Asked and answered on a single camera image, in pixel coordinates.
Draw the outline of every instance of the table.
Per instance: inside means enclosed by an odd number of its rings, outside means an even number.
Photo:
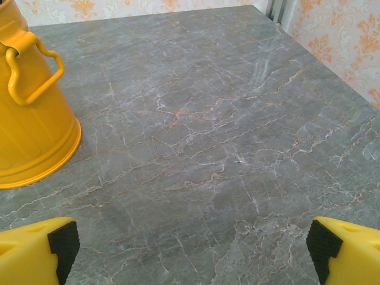
[[[83,140],[0,228],[75,218],[67,284],[317,284],[313,217],[380,228],[379,113],[254,7],[33,31]]]

